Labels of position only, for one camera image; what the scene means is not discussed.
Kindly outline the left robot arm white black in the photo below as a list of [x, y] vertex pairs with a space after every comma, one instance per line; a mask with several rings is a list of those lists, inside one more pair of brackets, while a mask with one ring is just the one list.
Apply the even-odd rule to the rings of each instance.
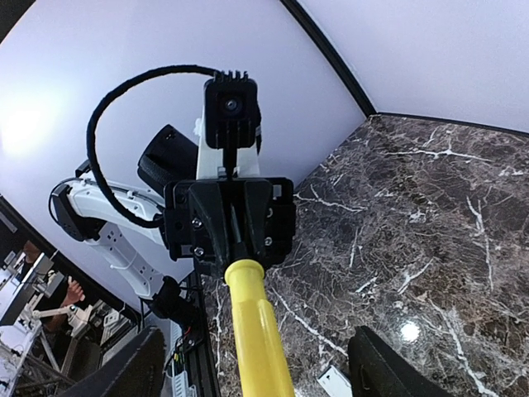
[[98, 251], [156, 316], [192, 328], [198, 312], [123, 229], [164, 246], [175, 261], [192, 259], [200, 274], [224, 279], [235, 324], [266, 328], [274, 314], [265, 272], [291, 251], [296, 214], [291, 180], [261, 177], [259, 151], [259, 142], [235, 151], [194, 145], [165, 127], [139, 164], [146, 189], [102, 182], [85, 162], [53, 188], [50, 206], [56, 223]]

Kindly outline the white battery cover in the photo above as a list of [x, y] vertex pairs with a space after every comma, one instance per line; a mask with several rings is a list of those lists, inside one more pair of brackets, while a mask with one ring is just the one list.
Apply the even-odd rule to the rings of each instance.
[[350, 381], [333, 365], [329, 365], [318, 377], [317, 383], [329, 397], [352, 397]]

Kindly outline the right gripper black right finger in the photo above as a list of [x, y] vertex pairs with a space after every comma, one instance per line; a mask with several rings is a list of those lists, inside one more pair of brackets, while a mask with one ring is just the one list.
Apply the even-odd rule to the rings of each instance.
[[354, 396], [437, 397], [449, 393], [429, 381], [371, 328], [359, 326], [349, 340], [348, 367]]

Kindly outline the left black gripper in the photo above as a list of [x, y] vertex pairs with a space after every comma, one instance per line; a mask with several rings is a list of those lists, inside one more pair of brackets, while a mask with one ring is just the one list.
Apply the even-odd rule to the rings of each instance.
[[169, 257], [192, 258], [222, 279], [243, 257], [278, 265], [293, 247], [293, 181], [283, 177], [182, 180], [164, 188], [163, 240]]

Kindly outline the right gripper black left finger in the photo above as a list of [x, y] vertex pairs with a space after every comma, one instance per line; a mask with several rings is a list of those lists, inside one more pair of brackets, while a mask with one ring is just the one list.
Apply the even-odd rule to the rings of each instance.
[[164, 383], [164, 334], [143, 329], [112, 359], [68, 389], [69, 396], [159, 396]]

